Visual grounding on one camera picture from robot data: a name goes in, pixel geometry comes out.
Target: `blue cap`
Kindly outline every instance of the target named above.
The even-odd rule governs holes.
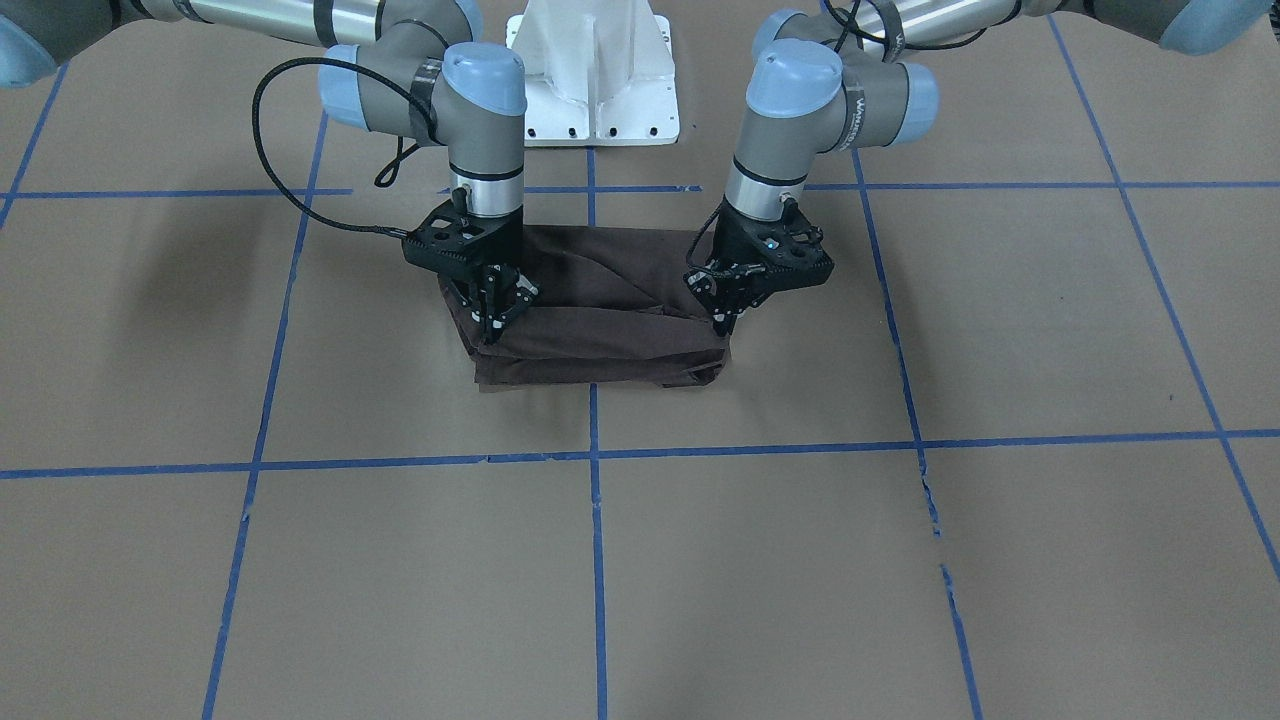
[[[906,68],[906,115],[890,146],[920,140],[938,119],[938,81],[933,72],[915,63],[902,63],[902,67]]]
[[[778,33],[782,32],[782,26],[787,24],[787,20],[803,14],[804,10],[787,8],[765,18],[760,29],[755,31],[755,40],[751,41],[751,59],[759,58],[760,53],[764,53],[764,47],[778,38]]]
[[[755,60],[746,105],[765,118],[799,118],[822,109],[844,86],[845,65],[826,45],[774,40]]]
[[[58,63],[18,23],[0,15],[0,87],[27,87],[58,72]]]
[[[355,45],[334,45],[325,51],[324,56],[356,64],[358,51],[360,49]],[[369,129],[369,123],[365,122],[365,108],[360,102],[360,76],[346,68],[320,65],[317,79],[320,102],[330,118],[344,126]]]
[[[499,115],[524,115],[525,63],[492,42],[462,42],[444,51],[444,81],[458,95]]]
[[[471,26],[471,40],[480,40],[484,36],[484,13],[480,12],[480,5],[476,0],[453,0],[458,4],[458,9],[462,14],[467,17],[467,24]]]
[[[1226,47],[1261,18],[1271,0],[1192,0],[1165,28],[1160,46],[1187,55]]]

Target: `folded garment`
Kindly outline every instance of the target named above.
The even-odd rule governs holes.
[[[476,383],[640,380],[705,386],[728,360],[728,338],[684,282],[694,233],[525,225],[520,269],[541,292],[494,345],[449,284],[445,304]]]

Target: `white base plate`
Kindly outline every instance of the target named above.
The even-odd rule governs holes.
[[[524,15],[507,20],[507,47],[516,41]],[[654,15],[671,53],[671,20]],[[675,81],[635,81],[626,92],[591,109],[556,95],[547,82],[525,78],[526,147],[584,147],[588,145],[671,145],[680,137],[680,108]]]

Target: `dark brown fabric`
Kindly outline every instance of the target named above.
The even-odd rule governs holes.
[[[684,282],[692,233],[525,225],[521,269],[538,302],[495,345],[442,282],[476,383],[652,382],[704,386],[728,360],[728,338]]]

